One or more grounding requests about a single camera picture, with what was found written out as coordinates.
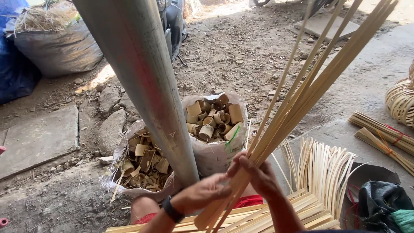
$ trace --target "green cloth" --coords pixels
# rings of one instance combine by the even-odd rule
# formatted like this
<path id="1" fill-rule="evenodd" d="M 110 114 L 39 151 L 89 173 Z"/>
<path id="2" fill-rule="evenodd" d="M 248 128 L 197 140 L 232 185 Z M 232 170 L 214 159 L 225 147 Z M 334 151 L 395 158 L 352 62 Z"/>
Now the green cloth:
<path id="1" fill-rule="evenodd" d="M 391 216 L 403 233 L 414 232 L 414 210 L 397 210 Z"/>

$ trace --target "gray sack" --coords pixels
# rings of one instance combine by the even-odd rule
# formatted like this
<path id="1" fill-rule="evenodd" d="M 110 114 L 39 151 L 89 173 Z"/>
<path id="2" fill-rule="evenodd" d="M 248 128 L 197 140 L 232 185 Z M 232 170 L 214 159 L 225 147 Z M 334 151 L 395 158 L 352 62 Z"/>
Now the gray sack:
<path id="1" fill-rule="evenodd" d="M 104 56 L 82 19 L 61 31 L 25 31 L 9 39 L 46 78 L 92 70 Z"/>

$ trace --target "hand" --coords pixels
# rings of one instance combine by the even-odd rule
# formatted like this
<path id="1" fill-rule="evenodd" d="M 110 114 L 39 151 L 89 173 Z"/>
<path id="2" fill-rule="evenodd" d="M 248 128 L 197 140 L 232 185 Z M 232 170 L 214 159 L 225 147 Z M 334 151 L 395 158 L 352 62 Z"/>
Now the hand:
<path id="1" fill-rule="evenodd" d="M 212 201 L 226 198 L 231 194 L 229 186 L 221 184 L 229 178 L 225 173 L 216 173 L 187 187 L 171 199 L 171 205 L 182 214 L 191 214 Z"/>
<path id="2" fill-rule="evenodd" d="M 266 160 L 258 168 L 246 157 L 246 153 L 247 151 L 237 153 L 233 158 L 233 163 L 227 170 L 227 176 L 233 177 L 239 168 L 242 167 L 251 175 L 250 183 L 253 188 L 268 202 L 280 195 L 283 196 L 270 162 Z"/>

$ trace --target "blue tarp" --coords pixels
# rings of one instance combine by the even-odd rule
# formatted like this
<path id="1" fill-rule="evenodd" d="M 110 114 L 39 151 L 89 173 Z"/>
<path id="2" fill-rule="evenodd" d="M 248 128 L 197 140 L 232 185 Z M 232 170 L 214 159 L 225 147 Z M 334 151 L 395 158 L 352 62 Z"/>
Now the blue tarp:
<path id="1" fill-rule="evenodd" d="M 27 6 L 26 0 L 0 0 L 0 15 L 18 15 L 18 7 Z M 8 17 L 0 17 L 2 32 Z M 30 95 L 41 78 L 39 69 L 14 46 L 0 36 L 0 104 Z"/>

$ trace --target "motorcycle kickstand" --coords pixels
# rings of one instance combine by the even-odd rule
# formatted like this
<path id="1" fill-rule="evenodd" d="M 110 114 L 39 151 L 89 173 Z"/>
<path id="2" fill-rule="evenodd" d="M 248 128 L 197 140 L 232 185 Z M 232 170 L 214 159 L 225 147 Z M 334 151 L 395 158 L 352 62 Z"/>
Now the motorcycle kickstand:
<path id="1" fill-rule="evenodd" d="M 181 64 L 182 64 L 184 67 L 186 67 L 186 68 L 187 68 L 187 67 L 188 67 L 188 65 L 187 65 L 187 63 L 184 63 L 184 62 L 183 62 L 183 60 L 181 59 L 181 55 L 180 55 L 180 54 L 178 54 L 178 56 L 177 56 L 177 57 L 178 57 L 178 59 L 180 60 Z"/>

